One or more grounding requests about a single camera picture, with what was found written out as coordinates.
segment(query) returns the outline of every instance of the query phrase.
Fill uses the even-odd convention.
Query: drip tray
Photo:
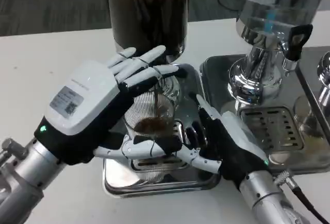
[[[286,107],[244,108],[242,120],[268,153],[303,149],[304,143]]]
[[[199,121],[198,108],[190,99],[189,93],[203,94],[197,71],[188,64],[180,64],[188,76],[177,79],[180,88],[179,101],[175,110],[174,133],[183,143],[188,143],[184,130],[193,121]],[[126,133],[125,125],[119,122],[113,129]],[[215,187],[220,175],[215,175],[191,167],[175,157],[161,160],[104,160],[103,185],[106,192],[113,196],[126,198],[164,193],[199,191]]]
[[[180,121],[175,121],[173,135],[176,135],[182,144],[189,144]],[[170,174],[173,170],[185,169],[188,166],[187,163],[175,156],[146,160],[129,160],[129,165],[131,170],[135,172],[140,179],[149,182],[162,180],[165,175]]]

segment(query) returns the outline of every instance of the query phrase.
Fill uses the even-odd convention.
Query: robot finger
[[[110,70],[113,73],[113,75],[116,75],[120,71],[122,71],[125,67],[129,66],[133,62],[133,60],[134,60],[133,58],[128,58],[128,59],[114,65],[113,67],[110,68]]]
[[[136,52],[136,49],[134,47],[129,47],[123,51],[120,51],[116,55],[114,55],[112,58],[110,58],[106,62],[106,65],[108,68],[111,68],[111,67],[115,66],[116,64],[130,58],[131,56],[134,55],[135,52]]]
[[[128,77],[133,75],[136,71],[141,68],[147,68],[151,62],[156,60],[159,56],[161,56],[166,50],[166,47],[163,45],[159,45],[152,50],[146,52],[144,55],[138,58],[134,58],[134,61],[123,68],[116,76],[116,80],[118,83],[123,82]]]
[[[124,93],[140,95],[152,88],[161,78],[170,76],[186,77],[187,72],[176,65],[160,65],[149,67],[141,72],[127,78],[119,89]]]

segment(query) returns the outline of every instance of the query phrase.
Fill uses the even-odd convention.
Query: silver cylinder
[[[27,157],[0,168],[0,223],[23,224],[43,198],[43,190],[63,170],[40,142],[33,139]]]
[[[267,171],[249,174],[239,187],[246,203],[260,224],[303,224],[307,219],[293,210],[282,190]]]
[[[36,139],[27,145],[27,149],[28,156],[23,161],[13,161],[15,171],[31,185],[45,189],[65,165]]]
[[[290,29],[311,24],[321,0],[246,0],[237,32],[262,49],[279,49]]]

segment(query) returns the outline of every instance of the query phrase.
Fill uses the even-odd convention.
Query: metal plate
[[[203,94],[200,77],[197,71],[188,64],[180,64],[187,72],[186,79],[178,79],[181,98],[176,109],[175,119],[179,120],[185,130],[192,122],[199,121],[198,108],[189,97],[190,92]],[[119,122],[114,131],[126,133],[125,126]],[[103,184],[106,192],[117,197],[154,195],[182,191],[199,191],[210,189],[220,181],[220,175],[214,175],[191,166],[173,170],[156,182],[141,180],[130,168],[128,160],[104,160]]]
[[[299,69],[306,79],[305,88],[312,91],[319,91],[321,83],[317,77],[317,65],[321,57],[330,50],[330,47],[305,48]],[[213,105],[220,113],[225,111],[236,112],[237,103],[229,95],[227,90],[229,69],[234,62],[245,57],[245,55],[217,56],[208,58],[201,65],[202,82],[206,100]],[[277,67],[283,75],[282,62],[277,62]],[[265,102],[262,106],[252,106],[251,108],[286,108],[290,113],[290,120],[294,116],[293,107],[297,99],[305,95],[305,91],[300,84],[296,73],[291,73],[282,79],[278,96]],[[274,173],[279,173],[286,168],[290,168],[295,174],[308,174],[328,171],[330,169],[330,146],[325,137],[312,137],[303,130],[299,130],[302,144],[288,146],[286,149],[265,149],[270,159],[270,168]]]
[[[242,120],[268,153],[303,149],[304,143],[286,107],[244,108]]]

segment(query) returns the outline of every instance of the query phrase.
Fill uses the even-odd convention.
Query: coffee
[[[173,132],[173,126],[170,118],[149,117],[139,121],[134,131],[143,134],[170,134]]]
[[[143,54],[165,45],[178,55],[187,32],[187,0],[109,0],[113,36],[122,47]]]

